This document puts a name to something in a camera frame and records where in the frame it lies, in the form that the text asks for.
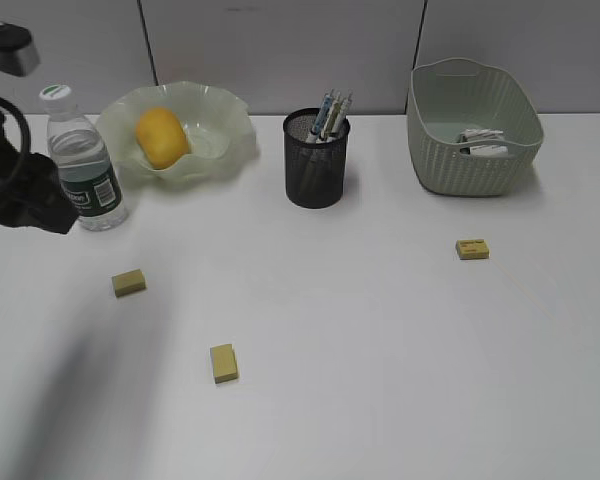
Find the pen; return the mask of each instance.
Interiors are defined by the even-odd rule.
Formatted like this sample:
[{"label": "pen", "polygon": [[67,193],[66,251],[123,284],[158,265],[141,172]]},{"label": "pen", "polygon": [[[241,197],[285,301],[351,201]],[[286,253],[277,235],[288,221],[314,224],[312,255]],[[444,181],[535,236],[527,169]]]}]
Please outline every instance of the pen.
[{"label": "pen", "polygon": [[347,98],[342,100],[340,104],[340,111],[338,112],[338,117],[336,118],[335,123],[333,124],[333,128],[331,129],[331,133],[329,133],[329,141],[333,142],[338,136],[338,132],[340,131],[340,127],[342,127],[342,123],[344,119],[347,117],[347,113],[349,113],[349,108],[351,107],[351,103],[353,102],[353,92],[349,92]]},{"label": "pen", "polygon": [[329,139],[329,134],[331,133],[331,129],[333,128],[333,124],[336,122],[336,118],[338,117],[338,113],[340,113],[340,104],[342,103],[342,98],[340,97],[340,92],[336,94],[336,99],[331,104],[331,108],[329,109],[329,114],[327,115],[327,122],[325,123],[322,131],[320,132],[320,141],[326,142]]},{"label": "pen", "polygon": [[327,114],[329,113],[329,109],[333,104],[333,90],[329,93],[325,93],[324,98],[322,99],[322,106],[318,111],[318,115],[316,115],[316,119],[313,121],[313,126],[311,127],[311,131],[307,135],[307,139],[305,140],[307,143],[316,143],[318,139],[318,135],[322,131],[325,122],[327,121]]}]

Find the water bottle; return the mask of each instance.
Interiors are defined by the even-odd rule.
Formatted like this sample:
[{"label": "water bottle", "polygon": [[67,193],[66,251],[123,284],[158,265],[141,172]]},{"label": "water bottle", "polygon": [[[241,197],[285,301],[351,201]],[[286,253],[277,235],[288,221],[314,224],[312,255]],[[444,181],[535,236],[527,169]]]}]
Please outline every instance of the water bottle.
[{"label": "water bottle", "polygon": [[58,166],[60,184],[78,211],[78,221],[94,231],[119,225],[127,209],[102,137],[78,111],[68,86],[47,87],[40,99],[49,113],[49,156]]}]

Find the yellow eraser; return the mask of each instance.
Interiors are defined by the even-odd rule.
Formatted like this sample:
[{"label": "yellow eraser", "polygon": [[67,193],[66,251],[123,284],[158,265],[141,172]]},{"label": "yellow eraser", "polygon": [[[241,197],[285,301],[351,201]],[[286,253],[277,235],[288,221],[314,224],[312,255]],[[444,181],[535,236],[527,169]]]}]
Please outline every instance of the yellow eraser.
[{"label": "yellow eraser", "polygon": [[484,240],[458,240],[456,250],[461,260],[489,258],[489,247]]},{"label": "yellow eraser", "polygon": [[213,379],[216,383],[228,382],[238,378],[236,354],[230,343],[211,348]]},{"label": "yellow eraser", "polygon": [[147,288],[147,284],[144,281],[144,275],[142,270],[132,270],[127,273],[121,273],[115,277],[111,277],[113,281],[113,291],[116,297],[122,297],[139,290]]}]

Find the pen holder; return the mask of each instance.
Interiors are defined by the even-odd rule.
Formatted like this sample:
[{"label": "pen holder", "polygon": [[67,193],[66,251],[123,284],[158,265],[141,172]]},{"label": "pen holder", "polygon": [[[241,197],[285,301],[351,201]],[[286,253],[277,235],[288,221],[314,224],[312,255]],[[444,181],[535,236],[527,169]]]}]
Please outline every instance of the pen holder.
[{"label": "pen holder", "polygon": [[347,139],[351,126],[345,120],[327,143],[305,140],[319,109],[305,108],[285,118],[284,167],[287,197],[305,208],[325,208],[342,197]]}]

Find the basket handle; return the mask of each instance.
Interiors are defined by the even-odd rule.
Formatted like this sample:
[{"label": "basket handle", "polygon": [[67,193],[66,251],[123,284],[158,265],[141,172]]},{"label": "basket handle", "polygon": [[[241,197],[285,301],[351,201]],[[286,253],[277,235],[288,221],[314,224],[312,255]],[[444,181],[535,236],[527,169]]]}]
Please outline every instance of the basket handle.
[{"label": "basket handle", "polygon": [[[463,143],[458,143],[457,144],[457,148],[456,151],[458,153],[458,155],[460,155],[461,158],[479,158],[479,159],[497,159],[497,160],[513,160],[515,158],[518,158],[520,153],[522,152],[522,150],[524,150],[523,147],[521,147],[520,145],[517,145],[515,143],[511,143],[511,142],[507,142],[506,140],[498,140],[498,139],[490,139],[490,140],[474,140],[472,142],[463,142]],[[464,150],[465,148],[470,148],[470,147],[480,147],[482,145],[495,145],[498,147],[507,147],[507,153],[506,155],[498,155],[498,156],[494,156],[494,157],[488,157],[485,155],[471,155],[470,153],[464,153],[461,150]]]},{"label": "basket handle", "polygon": [[432,65],[434,75],[438,77],[477,77],[484,66],[468,58],[448,58]]}]

